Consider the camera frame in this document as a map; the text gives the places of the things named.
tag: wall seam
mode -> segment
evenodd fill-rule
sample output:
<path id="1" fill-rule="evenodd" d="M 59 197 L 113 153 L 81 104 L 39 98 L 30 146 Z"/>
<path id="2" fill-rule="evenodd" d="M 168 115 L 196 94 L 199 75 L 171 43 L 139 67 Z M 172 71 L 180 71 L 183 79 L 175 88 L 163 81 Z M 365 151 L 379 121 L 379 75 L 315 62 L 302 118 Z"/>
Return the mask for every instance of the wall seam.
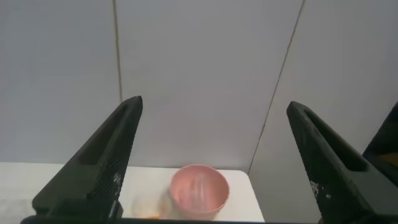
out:
<path id="1" fill-rule="evenodd" d="M 120 50 L 119 50 L 119 29 L 118 29 L 118 14 L 116 10 L 116 0 L 112 0 L 113 4 L 113 21 L 114 21 L 114 34 L 116 40 L 116 60 L 118 62 L 118 84 L 119 84 L 119 101 L 123 101 L 122 94 L 122 74 L 120 67 Z"/>
<path id="2" fill-rule="evenodd" d="M 260 139 L 261 139 L 262 134 L 263 134 L 263 132 L 264 132 L 264 128 L 266 127 L 266 123 L 267 123 L 267 118 L 268 118 L 269 110 L 271 109 L 272 103 L 274 102 L 274 97 L 275 97 L 276 89 L 277 89 L 278 84 L 279 84 L 280 76 L 282 75 L 282 72 L 283 72 L 284 67 L 285 67 L 287 55 L 289 54 L 290 46 L 292 45 L 293 38 L 294 38 L 294 34 L 296 33 L 297 24 L 299 23 L 299 19 L 300 19 L 300 16 L 301 16 L 301 12 L 303 11 L 304 3 L 305 3 L 305 0 L 302 1 L 301 6 L 300 6 L 300 10 L 298 11 L 297 20 L 296 20 L 296 23 L 294 24 L 294 28 L 293 28 L 292 35 L 290 36 L 290 42 L 289 42 L 289 44 L 288 44 L 288 46 L 287 46 L 285 58 L 284 58 L 284 61 L 283 61 L 283 63 L 282 63 L 282 66 L 281 66 L 281 68 L 280 68 L 278 80 L 277 80 L 277 82 L 276 82 L 275 89 L 274 89 L 274 92 L 273 92 L 273 94 L 272 94 L 271 102 L 269 103 L 269 107 L 268 107 L 268 111 L 267 111 L 267 114 L 266 114 L 266 118 L 265 118 L 265 120 L 264 120 L 264 124 L 262 125 L 262 128 L 261 128 L 259 140 L 258 140 L 258 142 L 257 142 L 256 149 L 254 150 L 254 154 L 253 154 L 253 157 L 252 157 L 251 162 L 250 162 L 248 174 L 250 173 L 251 166 L 253 165 L 254 156 L 256 156 L 256 152 L 257 152 L 257 150 L 258 150 L 259 143 L 260 143 Z"/>

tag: white wall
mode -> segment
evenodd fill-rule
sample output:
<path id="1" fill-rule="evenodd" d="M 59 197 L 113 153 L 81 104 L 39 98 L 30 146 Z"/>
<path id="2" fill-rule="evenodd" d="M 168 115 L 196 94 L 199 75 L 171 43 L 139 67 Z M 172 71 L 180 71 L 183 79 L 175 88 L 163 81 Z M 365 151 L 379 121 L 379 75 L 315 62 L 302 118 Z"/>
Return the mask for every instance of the white wall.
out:
<path id="1" fill-rule="evenodd" d="M 270 222 L 320 218 L 286 108 L 310 107 L 363 152 L 398 100 L 398 2 L 306 1 L 249 173 Z"/>
<path id="2" fill-rule="evenodd" d="M 301 1 L 118 0 L 130 165 L 248 170 Z"/>
<path id="3" fill-rule="evenodd" d="M 118 104 L 111 1 L 0 1 L 1 162 L 64 163 Z"/>

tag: table surface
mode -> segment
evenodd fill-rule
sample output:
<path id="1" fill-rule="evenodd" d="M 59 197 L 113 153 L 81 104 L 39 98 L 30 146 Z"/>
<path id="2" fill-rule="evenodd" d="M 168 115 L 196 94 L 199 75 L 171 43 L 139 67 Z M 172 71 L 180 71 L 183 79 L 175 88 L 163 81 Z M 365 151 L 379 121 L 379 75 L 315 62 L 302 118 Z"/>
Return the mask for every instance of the table surface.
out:
<path id="1" fill-rule="evenodd" d="M 62 168 L 62 164 L 0 162 L 0 217 L 14 223 L 34 215 L 32 199 Z M 168 188 L 176 168 L 127 167 L 119 201 L 123 217 L 135 217 L 137 198 L 159 198 Z M 264 222 L 249 177 L 240 170 L 219 170 L 228 181 L 227 203 L 215 220 Z"/>

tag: white table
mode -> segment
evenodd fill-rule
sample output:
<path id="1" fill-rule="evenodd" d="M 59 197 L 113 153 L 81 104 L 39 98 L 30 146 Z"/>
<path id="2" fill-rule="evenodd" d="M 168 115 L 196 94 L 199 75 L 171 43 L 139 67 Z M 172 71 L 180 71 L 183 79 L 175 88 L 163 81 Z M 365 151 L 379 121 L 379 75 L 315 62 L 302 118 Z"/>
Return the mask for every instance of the white table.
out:
<path id="1" fill-rule="evenodd" d="M 0 218 L 6 223 L 19 223 L 34 214 L 31 201 L 46 183 L 62 168 L 62 164 L 0 162 Z M 169 186 L 178 169 L 127 167 L 119 201 L 123 217 L 134 217 L 136 198 L 143 195 L 159 197 Z M 215 220 L 264 222 L 249 177 L 239 170 L 219 170 L 228 181 L 229 199 Z"/>

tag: pink cup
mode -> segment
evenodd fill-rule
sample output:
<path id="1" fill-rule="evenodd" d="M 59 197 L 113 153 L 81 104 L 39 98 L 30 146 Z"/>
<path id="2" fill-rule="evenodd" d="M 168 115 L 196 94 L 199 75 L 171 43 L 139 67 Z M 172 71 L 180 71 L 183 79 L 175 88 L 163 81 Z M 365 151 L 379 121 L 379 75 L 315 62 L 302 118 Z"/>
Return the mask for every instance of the pink cup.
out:
<path id="1" fill-rule="evenodd" d="M 194 209 L 187 205 L 186 193 L 192 188 L 192 182 L 198 175 L 203 177 L 201 185 L 201 198 L 205 209 Z M 189 219 L 212 220 L 215 215 L 224 207 L 228 196 L 229 186 L 225 177 L 216 169 L 204 165 L 189 165 L 177 171 L 170 185 L 170 196 L 175 202 L 180 213 Z"/>

